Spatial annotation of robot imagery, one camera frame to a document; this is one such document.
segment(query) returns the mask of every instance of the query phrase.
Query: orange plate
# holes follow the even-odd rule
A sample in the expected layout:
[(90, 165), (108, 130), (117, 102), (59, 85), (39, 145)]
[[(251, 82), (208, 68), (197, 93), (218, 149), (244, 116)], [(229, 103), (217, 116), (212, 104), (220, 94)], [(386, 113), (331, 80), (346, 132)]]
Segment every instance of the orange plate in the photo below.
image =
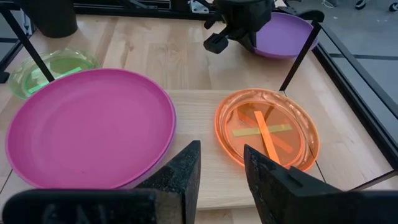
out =
[[(260, 131), (255, 111), (264, 116), (264, 122), (259, 120), (260, 126), (266, 124), (269, 128), (265, 130), (266, 141), (263, 141), (264, 129)], [(240, 136), (233, 133), (247, 130), (248, 133)], [(265, 145), (273, 145), (279, 164), (300, 170), (311, 168), (320, 148), (317, 129), (308, 114), (289, 98), (263, 89), (240, 90), (227, 96), (216, 111), (215, 131), (222, 147), (242, 166), (245, 144), (266, 156)]]

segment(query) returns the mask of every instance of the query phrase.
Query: light wood surface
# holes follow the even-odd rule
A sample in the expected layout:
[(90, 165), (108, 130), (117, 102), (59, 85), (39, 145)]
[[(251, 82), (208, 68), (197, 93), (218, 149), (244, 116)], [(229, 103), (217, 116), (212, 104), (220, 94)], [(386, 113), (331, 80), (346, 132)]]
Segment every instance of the light wood surface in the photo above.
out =
[[(243, 168), (229, 159), (215, 139), (213, 116), (220, 100), (233, 90), (278, 90), (293, 60), (258, 57), (232, 41), (219, 55), (207, 52), (203, 41), (221, 30), (223, 24), (205, 30), (201, 21), (78, 16), (78, 25), (79, 30), (72, 36), (48, 39), (36, 32), (31, 41), (39, 52), (65, 47), (85, 50), (95, 55), (103, 67), (139, 72), (165, 88), (177, 110), (177, 133), (164, 162), (190, 141), (201, 140), (198, 209), (236, 208), (200, 211), (197, 223), (259, 223)], [(22, 49), (7, 70), (13, 70), (27, 57)], [(321, 149), (317, 164), (309, 171), (311, 175), (322, 180), (322, 173), (327, 183), (347, 190), (391, 170), (311, 52), (282, 94), (301, 105), (318, 128)], [(11, 195), (29, 187), (11, 172), (4, 154), (8, 124), (22, 103), (6, 85), (0, 86), (1, 207)], [(398, 189), (398, 180), (374, 188)]]

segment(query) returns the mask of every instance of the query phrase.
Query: green plate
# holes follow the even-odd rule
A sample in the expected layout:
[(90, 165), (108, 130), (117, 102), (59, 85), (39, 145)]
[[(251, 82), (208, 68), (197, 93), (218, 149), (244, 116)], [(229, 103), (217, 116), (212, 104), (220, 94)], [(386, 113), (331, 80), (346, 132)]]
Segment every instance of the green plate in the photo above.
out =
[[(50, 54), (40, 54), (40, 57), (55, 79), (75, 72), (100, 67), (94, 57), (79, 50), (57, 50)], [(28, 98), (48, 83), (32, 58), (23, 61), (11, 73), (8, 80), (8, 86), (11, 91), (22, 99)]]

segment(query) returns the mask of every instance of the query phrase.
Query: black rod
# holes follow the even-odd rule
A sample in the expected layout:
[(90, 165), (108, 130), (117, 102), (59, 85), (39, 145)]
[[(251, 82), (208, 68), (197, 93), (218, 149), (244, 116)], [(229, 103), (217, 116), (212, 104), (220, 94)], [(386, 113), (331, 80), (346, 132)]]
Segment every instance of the black rod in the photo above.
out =
[(293, 78), (294, 74), (296, 73), (297, 69), (299, 68), (301, 62), (303, 61), (305, 55), (307, 54), (308, 50), (310, 50), (313, 42), (317, 38), (321, 27), (317, 21), (312, 21), (312, 26), (313, 26), (313, 29), (312, 29), (310, 35), (308, 36), (307, 40), (305, 41), (303, 48), (301, 49), (299, 55), (297, 56), (296, 60), (294, 61), (293, 66), (290, 69), (289, 73), (287, 74), (279, 91), (286, 90), (287, 85), (290, 83), (290, 81), (292, 81), (292, 78)]
[(0, 37), (0, 43), (15, 44), (16, 42), (18, 42), (17, 38)]
[(14, 31), (15, 35), (17, 35), (18, 39), (22, 42), (24, 45), (26, 51), (30, 54), (30, 56), (33, 58), (39, 69), (43, 72), (44, 76), (49, 82), (54, 81), (54, 77), (51, 75), (49, 69), (47, 66), (45, 66), (43, 60), (40, 58), (39, 54), (29, 41), (29, 39), (26, 37), (24, 31), (21, 29), (19, 26), (18, 22), (15, 20), (14, 16), (11, 14), (10, 10), (6, 9), (3, 7), (3, 5), (0, 4), (0, 12), (2, 16), (5, 18), (7, 23), (10, 25), (11, 29)]
[(383, 174), (383, 175), (381, 175), (381, 176), (379, 176), (379, 177), (376, 177), (376, 178), (373, 179), (373, 180), (370, 180), (370, 181), (368, 181), (368, 182), (366, 182), (366, 183), (364, 183), (364, 184), (361, 184), (361, 185), (359, 185), (359, 186), (353, 188), (353, 189), (350, 190), (350, 191), (353, 191), (353, 190), (364, 190), (364, 189), (366, 189), (366, 188), (372, 187), (372, 186), (374, 186), (374, 185), (376, 185), (376, 184), (378, 184), (378, 183), (381, 183), (381, 182), (383, 182), (383, 181), (385, 181), (385, 180), (388, 180), (388, 179), (390, 179), (391, 177), (395, 177), (395, 176), (397, 176), (397, 175), (398, 175), (398, 171), (397, 171), (397, 170), (392, 170), (392, 171), (390, 171), (390, 172), (388, 172), (388, 173), (385, 173), (385, 174)]

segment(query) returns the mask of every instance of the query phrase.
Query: magenta plastic plate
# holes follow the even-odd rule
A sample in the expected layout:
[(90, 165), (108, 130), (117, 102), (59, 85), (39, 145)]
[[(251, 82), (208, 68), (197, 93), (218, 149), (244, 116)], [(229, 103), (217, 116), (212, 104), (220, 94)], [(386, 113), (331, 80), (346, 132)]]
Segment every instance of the magenta plastic plate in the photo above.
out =
[(175, 131), (163, 89), (118, 69), (78, 72), (33, 94), (6, 139), (17, 175), (40, 188), (114, 189), (145, 174)]
[[(293, 58), (299, 55), (312, 31), (307, 21), (286, 13), (273, 12), (271, 20), (256, 34), (255, 52), (270, 58)], [(314, 41), (311, 49), (317, 44)]]

